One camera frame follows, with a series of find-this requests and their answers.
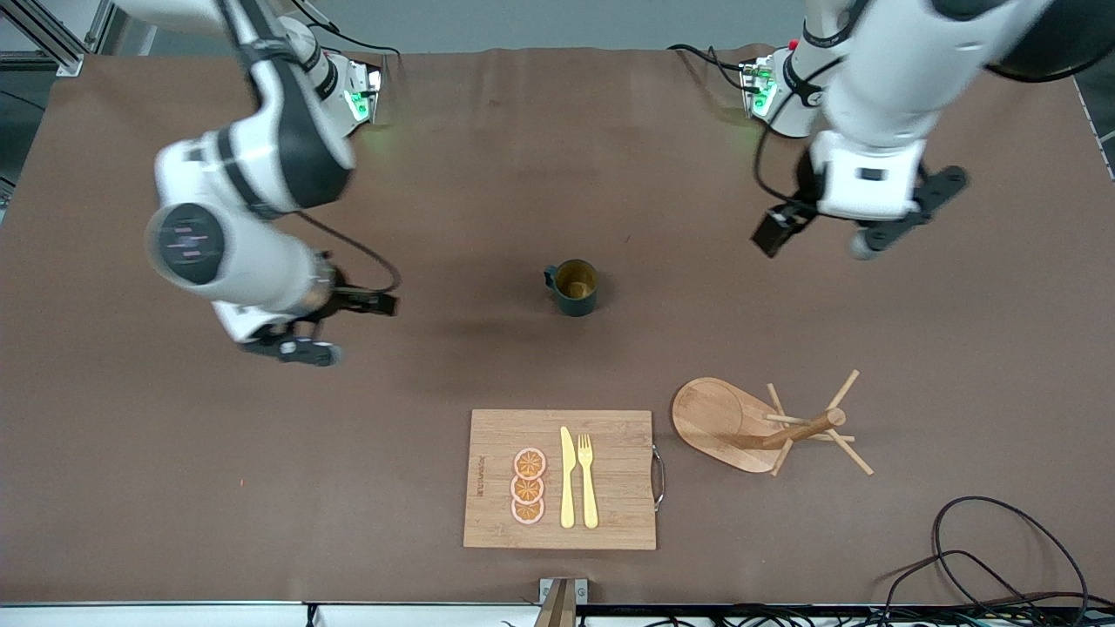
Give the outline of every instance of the toy orange slice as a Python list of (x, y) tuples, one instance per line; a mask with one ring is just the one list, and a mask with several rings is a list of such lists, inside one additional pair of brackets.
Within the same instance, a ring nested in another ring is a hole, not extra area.
[(522, 522), (523, 524), (534, 524), (535, 522), (542, 520), (542, 514), (545, 513), (545, 501), (542, 500), (536, 503), (531, 503), (530, 505), (524, 505), (517, 501), (511, 502), (511, 515), (515, 517), (515, 520)]
[(523, 479), (515, 476), (511, 480), (511, 498), (517, 503), (530, 505), (542, 500), (542, 492), (545, 485), (541, 479)]
[(537, 479), (546, 470), (546, 456), (537, 448), (523, 448), (515, 455), (514, 469), (521, 479)]

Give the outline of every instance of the mug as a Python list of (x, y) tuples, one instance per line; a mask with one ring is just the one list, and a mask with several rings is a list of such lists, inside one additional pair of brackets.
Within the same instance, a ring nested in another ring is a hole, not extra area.
[(543, 276), (554, 292), (558, 309), (566, 316), (588, 316), (597, 308), (597, 269), (582, 259), (546, 266)]

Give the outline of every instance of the bamboo cutting board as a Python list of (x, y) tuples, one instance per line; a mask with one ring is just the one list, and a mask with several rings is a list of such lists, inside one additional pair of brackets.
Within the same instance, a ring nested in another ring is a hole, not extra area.
[[(600, 525), (584, 527), (581, 467), (573, 471), (576, 524), (561, 527), (562, 426), (592, 436), (592, 482)], [(546, 456), (545, 513), (534, 524), (511, 515), (512, 462), (533, 446)], [(503, 549), (641, 549), (657, 547), (650, 485), (650, 412), (474, 409), (468, 444), (465, 547)]]

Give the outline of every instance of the brown tablecloth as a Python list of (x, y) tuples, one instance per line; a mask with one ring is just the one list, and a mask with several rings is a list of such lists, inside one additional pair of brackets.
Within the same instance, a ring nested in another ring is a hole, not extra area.
[[(331, 369), (241, 353), (145, 258), (156, 151), (250, 110), (231, 59), (91, 57), (56, 85), (0, 230), (0, 599), (506, 601), (575, 575), (609, 602), (879, 601), (967, 493), (1031, 512), (1115, 590), (1115, 189), (1072, 83), (981, 77), (927, 154), (971, 187), (879, 260), (825, 220), (770, 261), (748, 241), (772, 204), (759, 128), (710, 68), (408, 56), (350, 189), (316, 212), (397, 262), (401, 314), (330, 319)], [(774, 184), (801, 148), (772, 143)], [(542, 284), (574, 257), (603, 273), (584, 319)], [(811, 415), (852, 368), (844, 431), (870, 479), (824, 443), (777, 479), (741, 473), (670, 426), (695, 377), (773, 382)], [(652, 409), (659, 550), (462, 548), (474, 407)], [(989, 509), (944, 539), (1019, 587), (1074, 585)], [(899, 598), (958, 600), (932, 572)]]

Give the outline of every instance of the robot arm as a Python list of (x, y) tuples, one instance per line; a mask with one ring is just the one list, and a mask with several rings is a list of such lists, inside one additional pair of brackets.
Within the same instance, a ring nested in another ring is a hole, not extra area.
[(294, 324), (339, 310), (392, 315), (395, 299), (348, 286), (324, 254), (270, 222), (337, 200), (352, 153), (265, 0), (216, 7), (259, 110), (158, 154), (149, 257), (172, 283), (213, 301), (246, 350), (331, 365), (336, 347), (297, 336)]
[[(872, 259), (928, 222), (967, 184), (959, 167), (934, 175), (920, 167), (924, 138), (941, 110), (986, 65), (1014, 54), (1038, 20), (1048, 17), (1050, 6), (1063, 1), (845, 0), (843, 8), (830, 0), (807, 1), (809, 15), (824, 17), (814, 22), (828, 25), (831, 31), (841, 21), (833, 26), (832, 16), (844, 15), (849, 16), (847, 25), (825, 38), (811, 33), (806, 20), (797, 49), (788, 57), (783, 55), (782, 68), (767, 68), (775, 76), (782, 74), (775, 83), (780, 83), (783, 93), (769, 102), (782, 106), (786, 100), (789, 118), (784, 123), (776, 108), (762, 112), (759, 117), (775, 132), (803, 136), (816, 105), (821, 105), (831, 129), (821, 132), (803, 155), (799, 190), (792, 202), (768, 211), (753, 241), (774, 257), (791, 237), (822, 214), (857, 222), (861, 230), (853, 239), (852, 252), (859, 259)], [(1085, 6), (1085, 12), (1090, 4), (1097, 15), (1106, 11), (1106, 17), (1113, 16), (1104, 0), (1075, 1)], [(826, 50), (825, 55), (818, 49)], [(809, 62), (795, 71), (794, 57), (799, 52)], [(808, 74), (795, 80), (805, 71), (821, 71), (837, 58), (840, 65), (817, 74), (812, 81)], [(827, 81), (826, 74), (831, 76)], [(825, 83), (822, 99), (818, 89)], [(757, 100), (749, 105), (756, 115), (760, 113)]]

